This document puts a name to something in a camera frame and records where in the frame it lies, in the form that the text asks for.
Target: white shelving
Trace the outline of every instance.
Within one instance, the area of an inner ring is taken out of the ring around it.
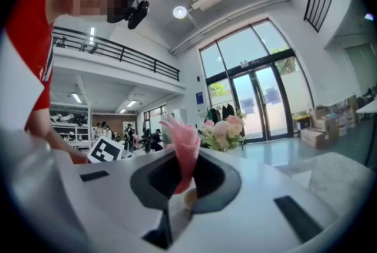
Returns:
[[[77,104],[64,104],[59,102],[51,102],[51,107],[49,109],[52,112],[67,112],[67,113],[75,113],[75,114],[83,114],[88,117],[87,124],[83,124],[79,126],[78,124],[73,124],[69,122],[53,122],[52,127],[56,132],[63,136],[69,136],[70,132],[74,133],[75,140],[67,140],[69,145],[72,145],[76,148],[87,147],[91,148],[93,139],[91,133],[91,122],[92,122],[92,107],[91,105],[77,105]]]

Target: round ceiling light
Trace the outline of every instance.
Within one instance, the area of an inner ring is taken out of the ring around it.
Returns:
[[[187,15],[187,9],[183,6],[177,6],[173,9],[173,15],[177,19],[183,19]]]

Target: ceiling light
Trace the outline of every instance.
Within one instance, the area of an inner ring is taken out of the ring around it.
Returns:
[[[81,104],[82,101],[80,99],[80,97],[77,95],[77,93],[71,93],[72,97],[79,103]]]
[[[94,35],[94,31],[95,31],[95,28],[94,28],[94,27],[91,27],[91,28],[90,28],[90,34],[91,34],[91,35]],[[89,38],[89,44],[90,44],[90,45],[93,45],[93,41],[94,41],[94,39],[93,39],[92,37],[90,37],[90,38]]]
[[[133,106],[135,104],[136,100],[132,100],[128,105],[127,105],[127,108],[129,108],[130,106]]]
[[[366,18],[367,20],[371,20],[371,21],[374,20],[374,17],[373,17],[372,14],[366,14],[366,15],[364,16],[364,18]]]
[[[183,6],[177,6],[173,9],[173,15],[177,19],[183,19],[187,15],[187,9]]]

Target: gray floor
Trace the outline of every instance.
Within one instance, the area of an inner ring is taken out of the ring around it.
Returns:
[[[272,166],[294,164],[327,152],[337,152],[356,162],[364,164],[371,141],[372,121],[363,121],[348,129],[347,135],[325,149],[316,149],[300,138],[287,138],[264,143],[247,144],[229,151],[230,154]]]

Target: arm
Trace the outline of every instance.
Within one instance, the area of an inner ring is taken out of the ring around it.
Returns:
[[[32,135],[45,139],[51,148],[68,152],[74,164],[88,163],[88,158],[85,154],[74,149],[54,131],[48,109],[34,111],[30,115],[27,128]]]

